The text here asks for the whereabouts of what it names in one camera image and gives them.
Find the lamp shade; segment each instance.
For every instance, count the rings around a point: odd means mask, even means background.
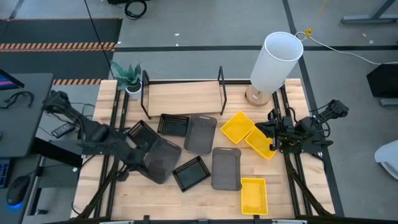
[[[296,36],[286,32],[269,34],[251,72],[251,84],[268,94],[277,91],[302,55],[303,44]]]

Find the yellow tray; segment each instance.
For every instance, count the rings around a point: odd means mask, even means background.
[[[242,178],[242,213],[245,215],[268,215],[266,180]]]
[[[269,145],[272,144],[272,139],[267,138],[267,136],[256,127],[252,129],[244,140],[252,149],[266,159],[271,159],[276,152],[276,150],[269,150]]]
[[[254,122],[242,111],[236,113],[227,123],[221,127],[221,131],[233,143],[239,143],[252,129]]]

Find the gray tray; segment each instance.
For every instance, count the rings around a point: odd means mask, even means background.
[[[213,149],[211,186],[215,190],[241,190],[241,151],[237,148]]]
[[[173,173],[181,151],[180,147],[164,138],[156,139],[144,159],[148,172],[140,173],[157,184],[163,184]]]
[[[216,118],[192,115],[189,119],[184,148],[198,155],[211,153],[216,125]]]

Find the white lamp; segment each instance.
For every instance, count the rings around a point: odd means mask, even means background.
[[[274,32],[267,36],[251,72],[246,99],[253,106],[263,106],[270,95],[285,82],[303,55],[303,44],[294,35]]]

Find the floor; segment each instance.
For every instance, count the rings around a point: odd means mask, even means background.
[[[144,17],[136,21],[123,20],[113,60],[125,67],[140,63],[151,79],[215,78],[220,65],[226,78],[249,78],[267,34],[304,31],[313,26],[322,2],[152,0],[147,3]],[[346,49],[356,50],[352,53],[376,62],[398,61],[397,50],[382,50],[397,45],[397,23],[339,23],[342,16],[368,14],[382,2],[328,1],[312,37],[331,46],[357,46]],[[93,17],[123,17],[123,5],[111,6],[101,0],[87,0],[87,3]],[[286,3],[292,21],[287,19]],[[82,0],[8,0],[0,4],[0,18],[11,14],[17,19],[88,17]],[[398,14],[398,2],[387,13]],[[322,106],[335,98],[350,108],[346,118],[330,122],[330,139],[334,145],[329,147],[329,152],[345,216],[398,220],[395,209],[398,181],[387,175],[373,156],[377,148],[396,140],[398,128],[394,122],[398,109],[380,107],[366,81],[366,75],[376,66],[347,55],[314,50],[310,46],[316,44],[311,40],[303,44],[306,46],[303,60],[290,77],[303,80],[309,105]],[[95,103],[98,91],[95,85],[55,88],[67,92],[71,101],[82,103]],[[92,109],[87,108],[86,113],[92,113]],[[47,131],[59,125],[46,115],[40,124]],[[42,130],[37,135],[51,138]],[[26,223],[64,220],[69,216],[73,189],[54,191],[44,193],[39,206],[49,208],[50,204],[57,204],[59,208],[50,209],[47,215],[50,218],[37,216]]]

